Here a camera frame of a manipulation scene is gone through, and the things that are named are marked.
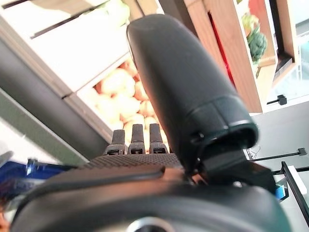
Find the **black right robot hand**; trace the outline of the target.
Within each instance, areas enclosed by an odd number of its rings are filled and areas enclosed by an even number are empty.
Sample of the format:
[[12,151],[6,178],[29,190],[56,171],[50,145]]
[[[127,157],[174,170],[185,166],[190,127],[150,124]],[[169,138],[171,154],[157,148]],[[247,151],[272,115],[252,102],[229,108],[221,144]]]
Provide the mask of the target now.
[[124,155],[93,162],[31,191],[13,232],[289,232],[272,171],[244,149],[258,127],[230,80],[177,19],[152,14],[126,30],[145,91],[180,162]]

